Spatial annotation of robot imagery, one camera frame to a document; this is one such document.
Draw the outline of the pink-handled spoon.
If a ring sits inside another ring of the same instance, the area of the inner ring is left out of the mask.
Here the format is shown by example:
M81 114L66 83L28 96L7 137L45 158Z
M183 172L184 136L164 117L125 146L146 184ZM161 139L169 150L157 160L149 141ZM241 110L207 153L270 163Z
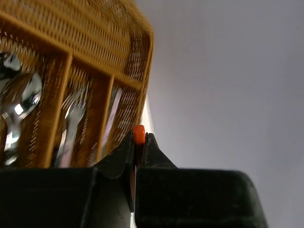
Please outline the pink-handled spoon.
M8 83L15 78L22 69L18 56L9 51L0 51L0 94L2 95Z

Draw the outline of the pink-handled table knife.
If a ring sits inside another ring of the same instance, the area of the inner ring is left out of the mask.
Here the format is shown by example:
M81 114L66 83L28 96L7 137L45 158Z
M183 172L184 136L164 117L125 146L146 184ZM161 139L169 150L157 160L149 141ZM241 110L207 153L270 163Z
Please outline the pink-handled table knife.
M109 110L108 110L108 115L107 115L107 122L106 122L106 128L105 128L105 132L104 132L104 136L103 136L103 140L102 140L102 150L101 150L101 158L104 157L105 155L105 145L108 141L110 132L111 132L111 128L113 126L113 122L114 122L114 118L118 109L118 105L122 96L122 88L120 87L115 87L112 89L112 93L111 93L111 98L110 98L110 106L109 106Z

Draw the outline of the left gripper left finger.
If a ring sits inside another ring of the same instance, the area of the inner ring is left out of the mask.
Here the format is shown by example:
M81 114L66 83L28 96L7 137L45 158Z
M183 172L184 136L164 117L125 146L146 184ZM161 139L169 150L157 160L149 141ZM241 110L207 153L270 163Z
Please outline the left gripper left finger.
M128 228L133 133L89 168L0 172L3 228Z

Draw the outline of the dark floral-handled spoon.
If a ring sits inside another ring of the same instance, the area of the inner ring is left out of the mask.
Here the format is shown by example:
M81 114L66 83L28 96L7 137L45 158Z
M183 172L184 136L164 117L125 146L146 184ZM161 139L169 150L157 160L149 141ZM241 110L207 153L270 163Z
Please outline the dark floral-handled spoon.
M42 81L38 73L19 74L4 87L1 96L1 116L7 125L3 167L17 166L21 122L38 105L42 95Z

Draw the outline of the dark floral-handled fork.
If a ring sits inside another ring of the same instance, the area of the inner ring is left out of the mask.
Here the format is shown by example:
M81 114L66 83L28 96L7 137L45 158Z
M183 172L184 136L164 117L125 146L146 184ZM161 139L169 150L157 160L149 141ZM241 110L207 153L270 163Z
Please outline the dark floral-handled fork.
M54 163L56 168L70 166L77 128L86 111L88 89L89 84L86 84L79 90L70 93L61 106L65 117L61 142Z

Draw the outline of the red chopstick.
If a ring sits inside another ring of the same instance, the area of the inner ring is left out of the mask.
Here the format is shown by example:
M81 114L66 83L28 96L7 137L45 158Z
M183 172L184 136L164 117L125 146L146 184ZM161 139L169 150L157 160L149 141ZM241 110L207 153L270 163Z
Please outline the red chopstick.
M136 125L133 127L133 139L135 144L136 168L142 163L143 146L145 145L145 127Z

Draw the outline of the brown wicker cutlery tray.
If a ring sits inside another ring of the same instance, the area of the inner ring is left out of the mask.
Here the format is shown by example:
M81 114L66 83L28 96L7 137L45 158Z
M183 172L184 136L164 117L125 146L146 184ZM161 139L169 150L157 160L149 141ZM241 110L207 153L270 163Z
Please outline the brown wicker cutlery tray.
M112 89L122 96L105 155L139 124L153 54L153 29L132 0L3 0L0 48L42 79L38 106L21 122L19 168L48 168L56 157L67 96L89 84L71 165L101 160Z

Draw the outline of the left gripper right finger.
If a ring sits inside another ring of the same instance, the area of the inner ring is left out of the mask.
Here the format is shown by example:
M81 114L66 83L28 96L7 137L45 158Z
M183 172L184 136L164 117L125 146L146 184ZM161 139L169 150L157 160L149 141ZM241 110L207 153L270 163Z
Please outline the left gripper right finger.
M136 174L139 228L266 228L257 190L241 171L182 169L146 135Z

